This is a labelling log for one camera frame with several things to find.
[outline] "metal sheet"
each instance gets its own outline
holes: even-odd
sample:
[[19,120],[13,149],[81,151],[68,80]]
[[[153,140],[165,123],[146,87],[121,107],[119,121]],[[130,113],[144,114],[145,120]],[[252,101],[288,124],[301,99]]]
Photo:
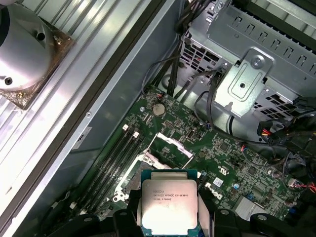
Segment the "metal sheet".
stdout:
[[[83,118],[77,128],[73,129],[74,132],[71,132],[71,135],[69,135],[70,139],[66,145],[60,148],[60,153],[54,157],[53,165],[36,186],[33,193],[26,199],[18,216],[7,230],[7,236],[11,236],[10,234],[15,231],[31,208],[32,217],[34,218],[38,216],[41,211],[43,212],[49,207],[48,203],[60,195],[60,192],[66,188],[66,184],[68,184],[68,186],[75,185],[82,179],[82,176],[85,174],[83,169],[77,169],[75,171],[76,175],[66,180],[67,183],[63,183],[63,187],[60,187],[58,177],[65,175],[63,171],[68,169],[69,164],[77,162],[78,156],[83,159],[89,157],[88,161],[92,161],[98,156],[98,152],[102,149],[103,144],[111,136],[120,123],[120,120],[128,111],[128,108],[137,99],[140,93],[142,78],[147,68],[153,62],[169,55],[173,50],[176,35],[172,27],[173,23],[170,22],[175,22],[178,19],[179,10],[182,6],[181,3],[183,3],[182,0],[168,0],[158,11],[131,52],[126,56],[121,66],[112,76],[112,79],[90,107],[89,115]],[[84,131],[88,125],[92,126],[92,130],[88,135],[90,139],[85,139],[78,150],[69,153],[81,136],[82,131]],[[87,162],[83,165],[85,165],[85,169],[89,167]],[[27,227],[28,222],[25,222],[23,226]]]
[[0,98],[0,214],[150,0],[82,1],[90,7],[87,13],[76,7],[78,1],[66,6],[67,2],[23,2],[61,30],[65,26],[58,25],[58,20],[78,14],[72,25],[77,43],[27,111]]

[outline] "black cable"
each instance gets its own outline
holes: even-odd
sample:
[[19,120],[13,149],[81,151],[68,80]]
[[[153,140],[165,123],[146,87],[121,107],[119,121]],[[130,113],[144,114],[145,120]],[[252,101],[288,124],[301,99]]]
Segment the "black cable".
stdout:
[[215,95],[215,91],[216,91],[216,84],[218,82],[218,79],[213,79],[211,81],[210,87],[209,87],[209,92],[208,92],[208,97],[207,97],[207,103],[206,103],[206,113],[207,113],[207,118],[208,118],[208,122],[211,126],[211,128],[216,131],[217,133],[219,133],[220,135],[227,137],[229,139],[234,139],[236,141],[240,141],[249,145],[256,145],[256,146],[270,146],[268,143],[261,143],[261,142],[255,142],[255,141],[250,141],[250,140],[246,140],[243,138],[239,138],[239,137],[235,137],[233,135],[230,135],[220,129],[218,129],[213,122],[212,119],[212,111],[211,111],[211,105],[214,99],[214,95]]
[[207,6],[214,0],[206,0],[201,7],[198,9],[198,11],[194,14],[193,20],[196,19],[206,8]]
[[[177,50],[176,50],[177,55],[180,54],[180,49],[181,49],[181,41],[179,41],[177,45]],[[179,57],[175,58],[171,66],[171,74],[170,74],[169,84],[167,88],[167,94],[170,95],[171,97],[173,97],[174,89],[176,88],[176,85],[177,85],[179,60],[180,60]]]
[[293,121],[293,123],[295,123],[295,120],[300,119],[302,117],[306,117],[308,115],[312,115],[312,114],[316,114],[316,110],[309,110],[309,111],[306,111],[304,113],[301,113],[298,116],[294,117],[291,121]]
[[[275,166],[275,165],[281,164],[282,161],[283,161],[283,159],[280,159],[280,160],[278,160],[278,161],[277,161],[276,163],[274,163],[274,164],[268,164],[268,165],[256,164],[256,163],[254,163],[249,157],[247,157],[247,155],[246,155],[246,153],[245,153],[246,150],[247,150],[247,149],[245,148],[245,149],[242,151],[243,157],[244,157],[249,163],[251,163],[252,165],[257,166],[257,167],[263,167],[263,168],[271,167],[271,166]],[[274,154],[274,158],[276,158],[276,151],[275,151],[275,149],[273,148],[272,151],[273,151],[273,154]]]
[[179,90],[178,93],[174,96],[174,99],[178,99],[180,95],[182,95],[182,93],[189,87],[190,84],[191,82],[189,80],[186,81],[181,90]]
[[228,132],[230,135],[233,135],[233,121],[234,121],[235,117],[231,116],[231,118],[229,119],[229,123],[228,123]]
[[195,103],[194,103],[194,109],[193,109],[194,114],[196,115],[197,119],[198,119],[200,122],[202,122],[205,126],[207,125],[207,123],[204,122],[204,121],[199,117],[198,111],[197,111],[197,104],[198,104],[198,102],[202,99],[203,95],[206,94],[206,93],[208,93],[207,90],[206,90],[206,91],[203,91],[203,92],[201,93],[201,95],[199,95],[199,97],[197,98],[197,100],[196,100]]
[[179,90],[179,92],[174,96],[175,99],[178,99],[180,97],[180,95],[182,95],[182,93],[189,87],[189,85],[191,83],[193,83],[194,80],[197,80],[198,77],[201,76],[210,76],[214,73],[214,71],[206,71],[206,72],[202,72],[202,73],[197,73],[194,74],[192,77],[192,81],[186,81],[186,83],[183,85],[183,87],[181,88],[181,90]]
[[291,155],[291,152],[289,152],[284,160],[284,163],[283,163],[283,168],[282,168],[282,183],[284,185],[284,187],[288,190],[290,190],[291,192],[295,192],[295,193],[300,193],[302,190],[297,190],[297,189],[290,189],[289,186],[285,183],[284,181],[284,173],[285,173],[285,167],[286,167],[286,164],[287,164],[287,161],[289,159]]
[[163,60],[160,60],[160,61],[157,61],[155,63],[153,63],[152,65],[150,65],[150,67],[147,69],[146,73],[145,73],[145,76],[143,78],[143,82],[142,82],[142,94],[143,96],[147,97],[147,96],[156,96],[156,94],[146,94],[145,93],[145,83],[146,83],[146,80],[147,80],[147,77],[148,77],[148,74],[149,72],[151,71],[151,69],[158,65],[158,64],[161,64],[161,63],[165,63],[169,60],[174,60],[175,58],[179,58],[180,56],[179,55],[176,55],[176,56],[171,56],[169,58],[166,58],[166,59],[163,59]]

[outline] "integrated circuit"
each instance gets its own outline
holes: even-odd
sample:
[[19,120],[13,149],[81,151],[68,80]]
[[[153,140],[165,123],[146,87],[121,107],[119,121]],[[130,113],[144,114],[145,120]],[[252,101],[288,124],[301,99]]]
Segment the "integrated circuit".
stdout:
[[223,142],[220,146],[219,149],[221,149],[223,152],[226,152],[229,148],[229,145],[226,142]]
[[248,174],[254,175],[256,172],[257,172],[257,169],[255,167],[253,167],[253,166],[251,166],[248,169]]

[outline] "label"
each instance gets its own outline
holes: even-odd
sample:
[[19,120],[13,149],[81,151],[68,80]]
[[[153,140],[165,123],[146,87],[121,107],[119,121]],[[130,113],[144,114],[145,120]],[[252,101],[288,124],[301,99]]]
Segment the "label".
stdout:
[[221,179],[219,179],[219,178],[216,177],[216,178],[214,179],[214,181],[213,181],[213,184],[215,184],[217,187],[220,188],[220,187],[222,186],[223,182],[224,182],[223,180],[221,180]]
[[210,183],[206,183],[205,186],[210,189],[210,191],[212,192],[212,194],[218,199],[221,200],[223,198],[223,195],[219,194],[218,192],[216,192],[214,189],[212,189],[211,184]]
[[76,143],[74,144],[74,146],[73,146],[73,148],[71,150],[76,150],[76,149],[78,149],[81,146],[82,142],[85,140],[85,138],[87,137],[87,135],[89,134],[91,129],[92,129],[92,127],[86,127],[85,128],[85,130],[80,135],[80,137],[78,138],[78,140],[76,141]]

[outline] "wire bundle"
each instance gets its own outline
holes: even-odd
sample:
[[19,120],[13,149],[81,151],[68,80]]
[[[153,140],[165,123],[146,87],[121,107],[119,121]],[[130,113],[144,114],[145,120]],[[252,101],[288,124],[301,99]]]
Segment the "wire bundle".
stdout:
[[309,188],[314,194],[316,194],[316,186],[314,182],[310,184],[295,184],[294,187],[296,188]]
[[262,133],[261,133],[262,136],[270,136],[271,134],[272,133],[270,131],[266,130],[266,129],[263,129]]

